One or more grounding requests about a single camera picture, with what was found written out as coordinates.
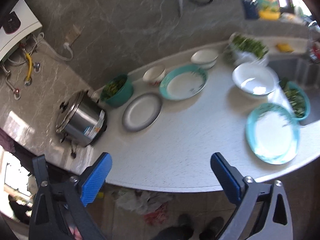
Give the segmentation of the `grey rimmed white plate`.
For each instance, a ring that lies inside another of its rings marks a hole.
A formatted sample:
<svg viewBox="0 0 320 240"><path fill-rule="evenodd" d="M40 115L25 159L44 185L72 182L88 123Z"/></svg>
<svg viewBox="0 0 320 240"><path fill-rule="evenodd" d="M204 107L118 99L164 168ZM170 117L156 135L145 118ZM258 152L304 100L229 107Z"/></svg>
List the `grey rimmed white plate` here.
<svg viewBox="0 0 320 240"><path fill-rule="evenodd" d="M156 93L136 97L123 113L122 124L128 132L139 132L152 125L162 110L163 101Z"/></svg>

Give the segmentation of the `large white bowl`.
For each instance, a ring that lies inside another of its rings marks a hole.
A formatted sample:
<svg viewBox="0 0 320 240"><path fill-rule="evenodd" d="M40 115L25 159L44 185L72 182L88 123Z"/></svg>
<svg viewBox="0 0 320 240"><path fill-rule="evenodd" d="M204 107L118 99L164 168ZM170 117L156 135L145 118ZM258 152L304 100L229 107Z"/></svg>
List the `large white bowl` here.
<svg viewBox="0 0 320 240"><path fill-rule="evenodd" d="M274 70L257 63L238 65L232 72L232 80L241 91L255 98L273 93L279 83Z"/></svg>

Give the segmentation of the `teal rimmed deep plate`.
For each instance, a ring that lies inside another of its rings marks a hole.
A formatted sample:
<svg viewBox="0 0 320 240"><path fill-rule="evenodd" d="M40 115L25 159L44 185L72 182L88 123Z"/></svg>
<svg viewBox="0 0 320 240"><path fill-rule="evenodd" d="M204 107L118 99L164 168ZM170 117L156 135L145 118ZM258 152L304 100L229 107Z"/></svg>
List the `teal rimmed deep plate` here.
<svg viewBox="0 0 320 240"><path fill-rule="evenodd" d="M170 71L159 85L161 96L167 100L189 99L204 89L208 72L194 64Z"/></svg>

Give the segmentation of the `small white bowl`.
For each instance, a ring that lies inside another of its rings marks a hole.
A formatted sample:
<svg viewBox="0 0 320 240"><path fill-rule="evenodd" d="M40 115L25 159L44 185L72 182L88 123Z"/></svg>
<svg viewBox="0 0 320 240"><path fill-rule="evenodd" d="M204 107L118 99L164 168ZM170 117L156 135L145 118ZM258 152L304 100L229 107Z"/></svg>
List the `small white bowl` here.
<svg viewBox="0 0 320 240"><path fill-rule="evenodd" d="M191 57L191 62L198 65L202 69L209 70L215 65L219 54L213 49L201 49L194 53Z"/></svg>

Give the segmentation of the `red flower patterned bowl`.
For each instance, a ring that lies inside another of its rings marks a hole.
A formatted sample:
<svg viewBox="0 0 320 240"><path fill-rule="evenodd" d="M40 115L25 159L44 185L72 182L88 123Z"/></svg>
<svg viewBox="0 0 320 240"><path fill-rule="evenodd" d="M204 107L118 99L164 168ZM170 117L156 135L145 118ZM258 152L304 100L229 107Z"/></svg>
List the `red flower patterned bowl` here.
<svg viewBox="0 0 320 240"><path fill-rule="evenodd" d="M166 75L166 68L163 65L151 67L143 75L143 81L151 86L159 86Z"/></svg>

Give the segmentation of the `red and white floor bag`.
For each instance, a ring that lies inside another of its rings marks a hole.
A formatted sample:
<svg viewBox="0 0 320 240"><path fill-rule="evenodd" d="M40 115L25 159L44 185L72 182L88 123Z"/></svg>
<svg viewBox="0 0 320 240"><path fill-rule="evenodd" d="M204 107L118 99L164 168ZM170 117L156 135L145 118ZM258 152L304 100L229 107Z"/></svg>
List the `red and white floor bag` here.
<svg viewBox="0 0 320 240"><path fill-rule="evenodd" d="M169 218L168 205L173 199L169 193L122 187L112 196L116 207L141 215L148 225L160 225Z"/></svg>

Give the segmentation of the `stainless steel rice cooker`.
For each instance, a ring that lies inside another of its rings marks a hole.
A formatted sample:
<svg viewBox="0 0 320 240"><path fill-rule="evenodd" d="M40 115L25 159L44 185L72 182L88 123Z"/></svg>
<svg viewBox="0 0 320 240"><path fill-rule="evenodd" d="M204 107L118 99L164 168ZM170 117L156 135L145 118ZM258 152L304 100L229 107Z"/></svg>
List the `stainless steel rice cooker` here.
<svg viewBox="0 0 320 240"><path fill-rule="evenodd" d="M81 90L62 102L57 116L56 133L81 147L92 145L107 129L107 113L88 92Z"/></svg>

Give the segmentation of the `green bowl with greens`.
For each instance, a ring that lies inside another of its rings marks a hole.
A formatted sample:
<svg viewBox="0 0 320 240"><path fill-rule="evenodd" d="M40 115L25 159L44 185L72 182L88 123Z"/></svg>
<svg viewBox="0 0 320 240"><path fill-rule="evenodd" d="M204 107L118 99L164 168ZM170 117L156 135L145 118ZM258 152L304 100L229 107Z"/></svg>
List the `green bowl with greens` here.
<svg viewBox="0 0 320 240"><path fill-rule="evenodd" d="M100 94L100 101L117 108L125 104L133 93L134 88L129 76L121 74L104 86Z"/></svg>

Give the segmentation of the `teal colander with greens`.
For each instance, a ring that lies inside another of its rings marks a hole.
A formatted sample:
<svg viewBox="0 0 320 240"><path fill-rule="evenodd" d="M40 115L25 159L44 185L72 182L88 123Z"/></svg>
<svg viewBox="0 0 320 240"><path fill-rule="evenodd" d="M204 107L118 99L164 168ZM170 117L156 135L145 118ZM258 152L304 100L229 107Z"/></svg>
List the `teal colander with greens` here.
<svg viewBox="0 0 320 240"><path fill-rule="evenodd" d="M299 85L293 81L289 81L285 77L279 81L279 85L290 103L295 118L298 121L305 120L311 111L310 100L307 94Z"/></svg>

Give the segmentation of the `stainless steel sink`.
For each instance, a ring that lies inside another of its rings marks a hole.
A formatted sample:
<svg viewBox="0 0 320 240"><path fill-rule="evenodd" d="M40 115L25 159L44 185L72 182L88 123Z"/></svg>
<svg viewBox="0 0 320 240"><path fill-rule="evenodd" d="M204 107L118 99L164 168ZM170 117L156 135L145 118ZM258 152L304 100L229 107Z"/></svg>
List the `stainless steel sink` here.
<svg viewBox="0 0 320 240"><path fill-rule="evenodd" d="M303 126L319 121L319 64L315 64L303 56L272 56L268 64L279 79L287 78L299 85L310 100L311 112L300 121Z"/></svg>

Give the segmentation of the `yellow sponge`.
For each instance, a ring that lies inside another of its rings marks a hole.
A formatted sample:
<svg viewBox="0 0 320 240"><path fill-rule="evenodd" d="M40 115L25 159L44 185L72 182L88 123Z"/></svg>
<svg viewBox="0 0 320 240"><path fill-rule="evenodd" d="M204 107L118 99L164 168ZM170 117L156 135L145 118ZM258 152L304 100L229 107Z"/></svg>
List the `yellow sponge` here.
<svg viewBox="0 0 320 240"><path fill-rule="evenodd" d="M295 50L288 43L276 44L276 49L281 53L292 53Z"/></svg>

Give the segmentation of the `yellow container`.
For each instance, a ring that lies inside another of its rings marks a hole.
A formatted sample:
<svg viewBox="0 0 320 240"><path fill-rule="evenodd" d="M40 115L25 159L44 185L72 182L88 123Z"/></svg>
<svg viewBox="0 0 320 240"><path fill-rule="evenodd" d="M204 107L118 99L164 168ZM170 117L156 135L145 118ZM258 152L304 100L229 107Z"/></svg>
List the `yellow container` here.
<svg viewBox="0 0 320 240"><path fill-rule="evenodd" d="M279 11L259 10L259 18L262 20L276 21L280 18L281 13Z"/></svg>

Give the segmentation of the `blue utensil holder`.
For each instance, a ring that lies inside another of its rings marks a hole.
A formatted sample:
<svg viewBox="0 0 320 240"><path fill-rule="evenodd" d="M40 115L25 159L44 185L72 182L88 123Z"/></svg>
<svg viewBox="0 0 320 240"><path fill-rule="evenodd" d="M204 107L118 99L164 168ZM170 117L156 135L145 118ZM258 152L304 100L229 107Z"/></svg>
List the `blue utensil holder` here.
<svg viewBox="0 0 320 240"><path fill-rule="evenodd" d="M244 7L245 19L246 20L257 20L259 19L259 14L256 4L251 0L242 1Z"/></svg>

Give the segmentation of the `white water heater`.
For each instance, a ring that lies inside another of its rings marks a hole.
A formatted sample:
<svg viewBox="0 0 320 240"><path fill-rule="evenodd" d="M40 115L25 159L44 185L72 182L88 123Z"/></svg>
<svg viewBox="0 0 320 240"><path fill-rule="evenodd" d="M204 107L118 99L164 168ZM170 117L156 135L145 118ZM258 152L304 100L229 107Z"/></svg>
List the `white water heater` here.
<svg viewBox="0 0 320 240"><path fill-rule="evenodd" d="M5 61L30 34L42 29L41 22L25 0L19 0L1 26L1 61Z"/></svg>

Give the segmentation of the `wall power socket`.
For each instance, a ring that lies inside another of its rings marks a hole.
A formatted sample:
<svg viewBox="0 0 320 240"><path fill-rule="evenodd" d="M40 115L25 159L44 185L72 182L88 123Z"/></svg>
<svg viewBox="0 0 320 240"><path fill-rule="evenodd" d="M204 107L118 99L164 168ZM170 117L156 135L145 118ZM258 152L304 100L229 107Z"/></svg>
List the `wall power socket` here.
<svg viewBox="0 0 320 240"><path fill-rule="evenodd" d="M81 35L82 29L76 25L72 25L65 35L65 42L72 45L76 39Z"/></svg>

